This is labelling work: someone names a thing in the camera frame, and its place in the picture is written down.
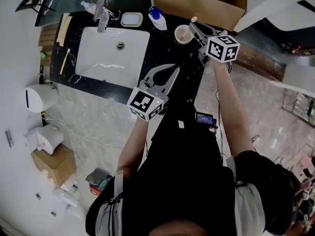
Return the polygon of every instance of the small bowl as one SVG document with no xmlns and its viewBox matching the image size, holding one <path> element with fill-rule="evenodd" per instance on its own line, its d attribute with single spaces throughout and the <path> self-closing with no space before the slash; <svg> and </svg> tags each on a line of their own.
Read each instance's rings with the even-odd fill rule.
<svg viewBox="0 0 315 236">
<path fill-rule="evenodd" d="M 187 26 L 187 25 L 180 25 L 175 29 L 174 34 L 175 34 L 175 38 L 176 38 L 178 43 L 186 45 L 189 42 L 191 42 L 191 40 L 193 39 L 193 35 L 192 35 L 191 31 L 189 30 L 189 32 L 186 34 L 185 38 L 183 40 L 181 40 L 181 37 L 183 36 L 184 32 L 187 29 L 189 30 L 189 26 Z"/>
</svg>

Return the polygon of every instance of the electronic device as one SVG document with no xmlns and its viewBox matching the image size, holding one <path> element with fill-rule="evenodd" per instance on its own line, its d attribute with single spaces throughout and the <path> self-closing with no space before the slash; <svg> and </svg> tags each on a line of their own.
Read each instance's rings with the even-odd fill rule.
<svg viewBox="0 0 315 236">
<path fill-rule="evenodd" d="M 201 113 L 201 112 L 196 112 L 196 121 L 198 127 L 201 128 L 207 128 L 207 129 L 213 129 L 214 128 L 214 133 L 216 133 L 217 130 L 217 120 L 213 118 L 213 115 L 206 114 L 206 113 Z"/>
</svg>

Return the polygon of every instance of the screen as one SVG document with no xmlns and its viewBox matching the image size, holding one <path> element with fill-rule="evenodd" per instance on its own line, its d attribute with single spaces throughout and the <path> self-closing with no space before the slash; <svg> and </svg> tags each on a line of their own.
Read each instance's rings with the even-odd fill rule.
<svg viewBox="0 0 315 236">
<path fill-rule="evenodd" d="M 204 116 L 204 115 L 197 114 L 197 122 L 204 123 L 207 125 L 213 125 L 213 120 L 211 116 Z"/>
</svg>

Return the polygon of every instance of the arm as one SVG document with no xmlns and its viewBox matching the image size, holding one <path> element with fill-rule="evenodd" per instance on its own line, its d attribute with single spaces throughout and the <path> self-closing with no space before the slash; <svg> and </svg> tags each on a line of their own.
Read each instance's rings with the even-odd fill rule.
<svg viewBox="0 0 315 236">
<path fill-rule="evenodd" d="M 312 180 L 313 179 L 314 179 L 314 177 L 304 179 L 303 182 L 301 183 L 300 187 L 296 190 L 295 195 L 298 195 L 301 191 L 304 191 L 304 190 L 309 191 L 310 187 L 312 186 Z"/>
<path fill-rule="evenodd" d="M 285 232 L 285 236 L 300 236 L 307 233 L 306 226 L 302 222 L 292 223 L 288 230 Z"/>
<path fill-rule="evenodd" d="M 222 122 L 231 154 L 235 158 L 246 150 L 254 150 L 249 123 L 244 107 L 237 95 L 225 64 L 212 59 L 210 63 L 216 76 Z"/>
<path fill-rule="evenodd" d="M 131 135 L 125 144 L 118 160 L 117 172 L 123 171 L 124 177 L 129 179 L 137 172 L 143 157 L 149 123 L 137 119 Z"/>
</svg>

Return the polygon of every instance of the sink drain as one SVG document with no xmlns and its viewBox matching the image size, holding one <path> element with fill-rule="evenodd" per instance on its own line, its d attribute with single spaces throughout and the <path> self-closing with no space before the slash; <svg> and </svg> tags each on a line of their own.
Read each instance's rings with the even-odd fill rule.
<svg viewBox="0 0 315 236">
<path fill-rule="evenodd" d="M 117 50 L 118 50 L 118 51 L 122 51 L 124 48 L 125 48 L 125 43 L 119 42 L 119 43 L 117 44 Z"/>
</svg>

